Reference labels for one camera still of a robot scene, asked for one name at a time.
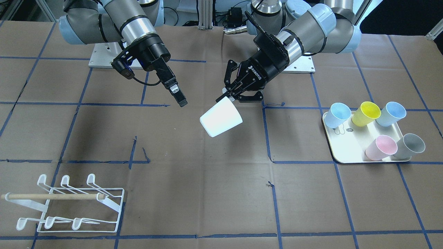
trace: table surface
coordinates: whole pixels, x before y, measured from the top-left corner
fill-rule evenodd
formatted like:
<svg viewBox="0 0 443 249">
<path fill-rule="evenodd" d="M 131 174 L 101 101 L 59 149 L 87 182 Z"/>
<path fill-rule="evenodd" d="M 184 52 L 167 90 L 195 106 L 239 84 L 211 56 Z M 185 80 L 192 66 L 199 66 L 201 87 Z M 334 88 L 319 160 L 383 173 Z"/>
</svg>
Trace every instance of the table surface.
<svg viewBox="0 0 443 249">
<path fill-rule="evenodd" d="M 354 53 L 315 55 L 314 74 L 278 75 L 263 103 L 235 103 L 241 125 L 211 138 L 198 119 L 221 95 L 227 61 L 255 53 L 253 37 L 157 31 L 183 108 L 162 86 L 89 68 L 93 45 L 67 44 L 57 24 L 0 23 L 1 193 L 42 193 L 40 174 L 82 187 L 90 173 L 127 193 L 112 234 L 16 231 L 39 213 L 0 201 L 1 248 L 443 248 L 443 56 L 432 41 L 363 35 Z M 398 125 L 426 151 L 401 164 L 336 163 L 322 114 L 363 101 L 403 104 Z M 59 201 L 48 215 L 108 215 L 98 207 Z"/>
</svg>

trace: white mounting plate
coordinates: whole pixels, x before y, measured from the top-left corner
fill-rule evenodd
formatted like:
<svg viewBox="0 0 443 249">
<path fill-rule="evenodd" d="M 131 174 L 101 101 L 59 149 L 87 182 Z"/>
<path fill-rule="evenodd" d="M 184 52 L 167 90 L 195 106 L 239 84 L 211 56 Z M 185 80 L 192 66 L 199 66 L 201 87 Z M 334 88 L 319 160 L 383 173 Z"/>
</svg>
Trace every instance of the white mounting plate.
<svg viewBox="0 0 443 249">
<path fill-rule="evenodd" d="M 283 70 L 287 74 L 310 74 L 315 72 L 312 56 L 301 56 Z"/>
<path fill-rule="evenodd" d="M 89 67 L 93 68 L 112 68 L 111 62 L 121 52 L 111 49 L 108 43 L 97 43 L 89 60 Z M 131 65 L 132 69 L 143 69 L 137 60 L 134 60 Z"/>
<path fill-rule="evenodd" d="M 334 158 L 340 163 L 400 163 L 408 162 L 407 160 L 399 160 L 394 156 L 388 156 L 379 161 L 372 161 L 365 155 L 367 147 L 379 136 L 388 135 L 395 141 L 400 140 L 403 134 L 397 123 L 388 127 L 383 127 L 377 122 L 371 122 L 367 126 L 356 126 L 351 118 L 346 120 L 339 127 L 332 129 L 324 123 L 326 112 L 323 114 L 322 121 L 329 141 L 329 146 Z"/>
</svg>

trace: gray cup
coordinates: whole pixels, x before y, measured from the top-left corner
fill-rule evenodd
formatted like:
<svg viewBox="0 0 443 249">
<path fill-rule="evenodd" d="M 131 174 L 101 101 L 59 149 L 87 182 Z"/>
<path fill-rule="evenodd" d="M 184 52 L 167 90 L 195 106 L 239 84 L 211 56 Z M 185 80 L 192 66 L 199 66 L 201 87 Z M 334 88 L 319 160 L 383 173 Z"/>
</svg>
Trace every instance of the gray cup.
<svg viewBox="0 0 443 249">
<path fill-rule="evenodd" d="M 407 159 L 413 155 L 424 152 L 425 145 L 423 139 L 416 134 L 408 133 L 397 142 L 396 158 Z"/>
</svg>

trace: yellow cup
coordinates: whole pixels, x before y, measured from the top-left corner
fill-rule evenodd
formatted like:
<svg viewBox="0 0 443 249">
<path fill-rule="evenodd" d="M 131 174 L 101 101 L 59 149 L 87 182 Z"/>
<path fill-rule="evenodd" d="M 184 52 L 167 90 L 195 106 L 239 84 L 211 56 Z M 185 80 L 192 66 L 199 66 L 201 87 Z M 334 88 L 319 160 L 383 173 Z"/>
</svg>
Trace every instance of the yellow cup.
<svg viewBox="0 0 443 249">
<path fill-rule="evenodd" d="M 376 104 L 370 101 L 365 101 L 352 116 L 352 122 L 356 126 L 362 127 L 376 120 L 380 115 L 380 108 Z"/>
</svg>

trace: robotiq logo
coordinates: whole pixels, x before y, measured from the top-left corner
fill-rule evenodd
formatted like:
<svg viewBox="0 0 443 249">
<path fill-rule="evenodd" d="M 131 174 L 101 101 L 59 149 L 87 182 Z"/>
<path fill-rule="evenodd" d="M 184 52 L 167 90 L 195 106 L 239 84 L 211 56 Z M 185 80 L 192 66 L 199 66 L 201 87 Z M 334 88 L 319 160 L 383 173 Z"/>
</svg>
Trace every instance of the robotiq logo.
<svg viewBox="0 0 443 249">
<path fill-rule="evenodd" d="M 258 79 L 261 80 L 261 76 L 258 74 L 257 71 L 255 71 L 255 69 L 252 66 L 249 66 L 248 69 L 252 70 L 252 72 L 255 74 L 255 76 L 257 76 Z"/>
</svg>

